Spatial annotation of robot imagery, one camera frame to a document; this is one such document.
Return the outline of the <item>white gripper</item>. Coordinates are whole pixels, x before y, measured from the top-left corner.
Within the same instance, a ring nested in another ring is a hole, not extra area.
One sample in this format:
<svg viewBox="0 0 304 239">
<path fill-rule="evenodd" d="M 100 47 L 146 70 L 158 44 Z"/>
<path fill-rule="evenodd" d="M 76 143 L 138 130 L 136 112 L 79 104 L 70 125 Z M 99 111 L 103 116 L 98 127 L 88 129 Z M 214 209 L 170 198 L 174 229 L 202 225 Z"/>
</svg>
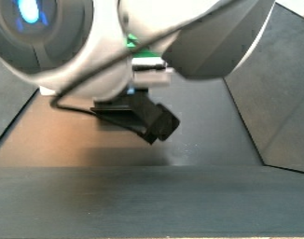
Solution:
<svg viewBox="0 0 304 239">
<path fill-rule="evenodd" d="M 166 87 L 171 82 L 172 69 L 167 67 L 162 57 L 142 57 L 132 59 L 135 88 Z"/>
</svg>

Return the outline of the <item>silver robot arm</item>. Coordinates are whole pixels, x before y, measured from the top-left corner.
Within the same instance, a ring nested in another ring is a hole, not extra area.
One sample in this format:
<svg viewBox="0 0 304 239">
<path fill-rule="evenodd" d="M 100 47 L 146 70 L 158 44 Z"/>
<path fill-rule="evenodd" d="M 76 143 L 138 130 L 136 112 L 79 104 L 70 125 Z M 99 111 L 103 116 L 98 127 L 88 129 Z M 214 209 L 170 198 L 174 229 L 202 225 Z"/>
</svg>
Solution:
<svg viewBox="0 0 304 239">
<path fill-rule="evenodd" d="M 60 92 L 140 48 L 188 79 L 228 76 L 252 53 L 276 0 L 0 0 L 0 60 Z"/>
</svg>

